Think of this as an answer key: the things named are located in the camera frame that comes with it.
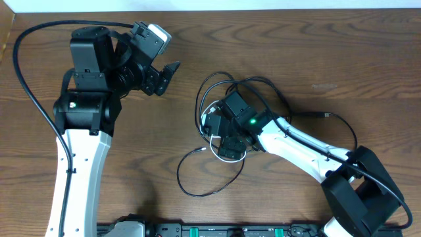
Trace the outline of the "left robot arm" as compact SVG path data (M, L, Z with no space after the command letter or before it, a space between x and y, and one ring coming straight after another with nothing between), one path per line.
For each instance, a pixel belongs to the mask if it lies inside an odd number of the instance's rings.
M170 34L156 24L135 23L125 33L102 26L72 33L74 66L53 106L58 163L48 236L95 236L101 176L121 101L132 90L162 95L179 63L153 67Z

